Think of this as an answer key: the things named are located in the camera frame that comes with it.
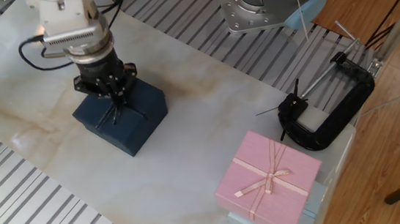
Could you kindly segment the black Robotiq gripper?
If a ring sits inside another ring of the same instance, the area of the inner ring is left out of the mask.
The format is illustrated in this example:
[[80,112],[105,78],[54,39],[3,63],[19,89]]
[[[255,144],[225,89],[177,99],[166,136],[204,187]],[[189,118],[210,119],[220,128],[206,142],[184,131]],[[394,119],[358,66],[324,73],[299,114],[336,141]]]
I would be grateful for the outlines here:
[[107,56],[91,64],[78,64],[77,68],[80,74],[73,80],[75,90],[98,98],[118,96],[126,100],[138,74],[134,63],[123,64],[116,56]]

